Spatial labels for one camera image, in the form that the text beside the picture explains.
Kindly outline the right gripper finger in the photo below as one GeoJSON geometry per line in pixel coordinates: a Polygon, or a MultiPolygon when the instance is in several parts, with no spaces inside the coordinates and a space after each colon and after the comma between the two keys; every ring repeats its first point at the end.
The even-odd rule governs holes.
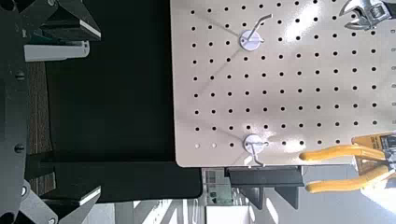
{"type": "Polygon", "coordinates": [[[101,187],[62,185],[41,196],[58,216],[57,224],[82,224],[101,197],[101,187]]]}
{"type": "Polygon", "coordinates": [[[82,0],[57,0],[58,8],[40,26],[63,41],[99,41],[101,30],[82,0]]]}

